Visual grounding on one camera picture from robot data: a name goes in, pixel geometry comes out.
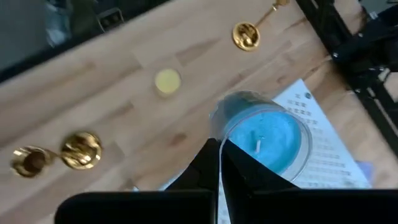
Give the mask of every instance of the black metal frame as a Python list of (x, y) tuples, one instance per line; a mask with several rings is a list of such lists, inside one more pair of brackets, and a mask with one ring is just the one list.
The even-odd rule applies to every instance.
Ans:
[(335, 9), (334, 0), (296, 1), (398, 157), (398, 104), (384, 86), (388, 71), (397, 70), (384, 55), (398, 32), (378, 17), (353, 35)]

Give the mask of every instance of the butcher block countertop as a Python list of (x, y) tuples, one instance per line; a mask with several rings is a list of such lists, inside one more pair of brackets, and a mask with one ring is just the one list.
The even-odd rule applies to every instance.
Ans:
[[(233, 44), (233, 26), (257, 22), (271, 5), (174, 0), (2, 83), (0, 223), (52, 223), (57, 206), (80, 192), (158, 189), (201, 149), (218, 100), (236, 90), (271, 97), (299, 78), (353, 157), (373, 163), (373, 186), (397, 187), (396, 158), (295, 1), (260, 25), (256, 51)], [(356, 32), (359, 3), (337, 0), (336, 7)], [(182, 78), (169, 98), (154, 90), (154, 76), (164, 68)], [(35, 179), (9, 171), (15, 148), (58, 152), (65, 136), (79, 130), (103, 143), (93, 169), (71, 170), (57, 160)]]

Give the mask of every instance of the brass candle holder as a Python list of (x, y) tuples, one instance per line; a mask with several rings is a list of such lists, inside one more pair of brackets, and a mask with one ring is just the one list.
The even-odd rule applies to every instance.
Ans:
[(20, 147), (14, 151), (11, 169), (19, 176), (34, 178), (53, 163), (53, 152), (35, 146)]
[(102, 155), (101, 142), (97, 136), (88, 132), (77, 132), (68, 136), (61, 146), (60, 154), (36, 146), (16, 149), (11, 160), (11, 169), (19, 176), (34, 178), (53, 164), (56, 157), (61, 158), (68, 167), (76, 170), (93, 168)]
[(278, 10), (279, 6), (285, 6), (290, 0), (277, 0), (272, 7), (256, 23), (240, 22), (232, 30), (232, 39), (237, 47), (244, 51), (256, 50), (260, 44), (260, 32), (258, 26), (265, 21), (273, 12)]

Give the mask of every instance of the candle wick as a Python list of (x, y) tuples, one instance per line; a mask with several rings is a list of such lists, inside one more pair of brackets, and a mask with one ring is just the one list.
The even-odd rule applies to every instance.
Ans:
[(261, 145), (261, 140), (258, 139), (258, 140), (257, 140), (257, 144), (256, 144), (256, 154), (259, 154), (259, 153), (260, 153), (260, 145)]

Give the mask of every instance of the gold candle snuffer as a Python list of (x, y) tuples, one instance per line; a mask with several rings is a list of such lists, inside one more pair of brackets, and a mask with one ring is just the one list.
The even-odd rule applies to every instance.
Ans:
[(279, 6), (285, 6), (290, 0), (276, 0), (272, 7), (256, 23), (240, 22), (232, 30), (232, 38), (237, 47), (244, 51), (256, 50), (260, 44), (260, 32), (258, 26), (265, 21), (273, 12), (278, 10)]

